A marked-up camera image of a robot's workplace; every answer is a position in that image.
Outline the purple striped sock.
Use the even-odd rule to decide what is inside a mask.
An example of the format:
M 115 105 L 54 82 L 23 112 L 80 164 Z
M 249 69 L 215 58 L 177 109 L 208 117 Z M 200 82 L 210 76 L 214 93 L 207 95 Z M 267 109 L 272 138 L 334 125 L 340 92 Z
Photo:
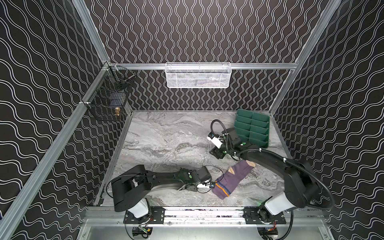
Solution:
M 230 167 L 223 175 L 221 175 L 212 192 L 221 200 L 229 197 L 239 183 L 256 167 L 254 162 L 241 160 L 232 167 Z

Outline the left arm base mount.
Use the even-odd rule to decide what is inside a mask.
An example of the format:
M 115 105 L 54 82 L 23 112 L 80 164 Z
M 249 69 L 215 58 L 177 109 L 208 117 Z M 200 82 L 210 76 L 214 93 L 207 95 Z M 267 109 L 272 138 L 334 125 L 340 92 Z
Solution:
M 136 218 L 132 213 L 127 212 L 124 223 L 134 225 L 163 224 L 165 210 L 163 207 L 150 207 L 149 212 L 140 218 Z

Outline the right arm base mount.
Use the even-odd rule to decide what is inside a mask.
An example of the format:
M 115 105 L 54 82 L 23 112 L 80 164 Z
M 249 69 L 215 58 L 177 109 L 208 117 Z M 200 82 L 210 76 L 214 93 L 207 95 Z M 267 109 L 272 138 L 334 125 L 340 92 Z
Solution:
M 285 225 L 287 223 L 283 213 L 272 215 L 267 210 L 258 207 L 246 207 L 242 217 L 247 225 Z

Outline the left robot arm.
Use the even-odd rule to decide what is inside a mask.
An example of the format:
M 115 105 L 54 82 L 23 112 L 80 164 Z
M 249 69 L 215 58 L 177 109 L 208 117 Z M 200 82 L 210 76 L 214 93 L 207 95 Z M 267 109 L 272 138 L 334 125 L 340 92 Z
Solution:
M 136 219 L 151 215 L 147 194 L 159 190 L 197 192 L 198 185 L 209 185 L 212 176 L 207 167 L 196 170 L 181 168 L 176 172 L 159 173 L 137 165 L 111 180 L 115 212 L 129 212 Z

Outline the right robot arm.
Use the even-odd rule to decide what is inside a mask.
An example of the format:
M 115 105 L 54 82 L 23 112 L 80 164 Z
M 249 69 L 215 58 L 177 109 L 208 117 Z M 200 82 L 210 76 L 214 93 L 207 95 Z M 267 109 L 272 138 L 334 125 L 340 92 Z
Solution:
M 283 179 L 284 190 L 261 203 L 258 214 L 262 221 L 270 221 L 283 211 L 309 206 L 320 190 L 308 164 L 296 163 L 255 142 L 242 140 L 233 128 L 223 131 L 221 135 L 210 132 L 207 139 L 215 146 L 210 151 L 211 155 L 217 159 L 223 159 L 225 155 L 237 159 L 237 163 L 212 184 L 213 193 L 220 199 L 229 197 L 258 165 Z

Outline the green compartment tray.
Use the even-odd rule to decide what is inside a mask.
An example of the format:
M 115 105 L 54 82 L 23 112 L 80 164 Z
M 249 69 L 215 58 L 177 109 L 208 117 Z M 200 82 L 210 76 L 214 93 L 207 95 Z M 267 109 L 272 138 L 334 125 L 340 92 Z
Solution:
M 264 149 L 269 147 L 270 117 L 268 115 L 238 109 L 234 128 L 244 142 Z

